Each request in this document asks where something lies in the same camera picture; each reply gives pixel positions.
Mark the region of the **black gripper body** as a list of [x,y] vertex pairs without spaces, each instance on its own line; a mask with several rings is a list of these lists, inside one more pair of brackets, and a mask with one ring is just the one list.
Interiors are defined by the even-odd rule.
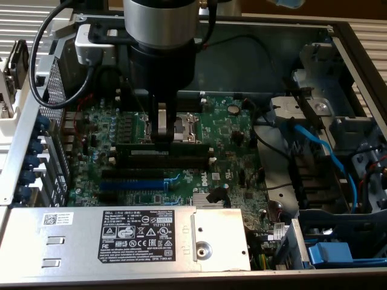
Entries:
[[194,79],[197,46],[193,39],[172,49],[153,49],[144,45],[129,48],[142,88],[158,102],[171,102],[179,90]]

